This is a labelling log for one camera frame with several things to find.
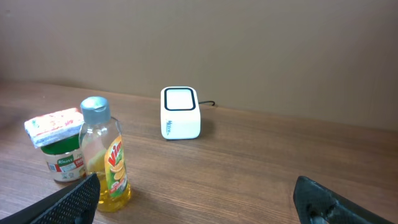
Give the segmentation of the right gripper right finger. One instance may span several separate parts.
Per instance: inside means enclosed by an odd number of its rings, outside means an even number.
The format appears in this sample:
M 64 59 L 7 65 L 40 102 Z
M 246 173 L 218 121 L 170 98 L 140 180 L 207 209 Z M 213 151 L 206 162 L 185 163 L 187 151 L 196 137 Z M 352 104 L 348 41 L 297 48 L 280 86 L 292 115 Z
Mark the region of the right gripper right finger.
M 298 177 L 293 200 L 301 223 L 392 224 L 306 176 Z

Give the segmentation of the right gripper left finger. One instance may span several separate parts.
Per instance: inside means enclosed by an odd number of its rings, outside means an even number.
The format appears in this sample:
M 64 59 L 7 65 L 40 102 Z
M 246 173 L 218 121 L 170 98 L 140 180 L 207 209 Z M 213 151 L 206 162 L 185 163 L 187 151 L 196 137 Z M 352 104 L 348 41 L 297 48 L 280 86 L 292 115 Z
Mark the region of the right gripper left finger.
M 39 202 L 1 219 L 1 224 L 92 223 L 100 198 L 96 174 L 69 185 Z

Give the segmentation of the yellow dish soap bottle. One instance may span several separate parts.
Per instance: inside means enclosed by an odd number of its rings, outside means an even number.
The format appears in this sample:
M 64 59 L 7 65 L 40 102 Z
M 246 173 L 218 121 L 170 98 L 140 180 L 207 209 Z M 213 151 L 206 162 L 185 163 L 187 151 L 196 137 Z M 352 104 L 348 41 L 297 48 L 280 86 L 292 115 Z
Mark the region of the yellow dish soap bottle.
M 111 116 L 109 102 L 102 96 L 84 99 L 80 109 L 80 149 L 86 173 L 95 173 L 100 182 L 98 210 L 116 212 L 131 198 L 121 125 Z

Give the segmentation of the green lid jar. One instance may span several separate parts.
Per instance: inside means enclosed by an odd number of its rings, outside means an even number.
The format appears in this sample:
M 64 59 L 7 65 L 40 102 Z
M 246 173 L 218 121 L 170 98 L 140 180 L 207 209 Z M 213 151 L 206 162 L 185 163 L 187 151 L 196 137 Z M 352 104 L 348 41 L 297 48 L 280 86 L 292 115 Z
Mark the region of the green lid jar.
M 40 149 L 55 181 L 71 182 L 86 175 L 79 135 L 42 146 Z

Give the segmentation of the sponge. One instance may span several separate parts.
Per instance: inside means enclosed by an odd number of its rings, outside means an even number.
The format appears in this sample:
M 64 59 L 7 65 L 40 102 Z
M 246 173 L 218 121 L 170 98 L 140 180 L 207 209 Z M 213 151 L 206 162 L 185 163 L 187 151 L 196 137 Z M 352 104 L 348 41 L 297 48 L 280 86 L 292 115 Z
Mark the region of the sponge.
M 47 146 L 74 136 L 84 123 L 77 108 L 56 111 L 24 122 L 24 128 L 35 148 Z

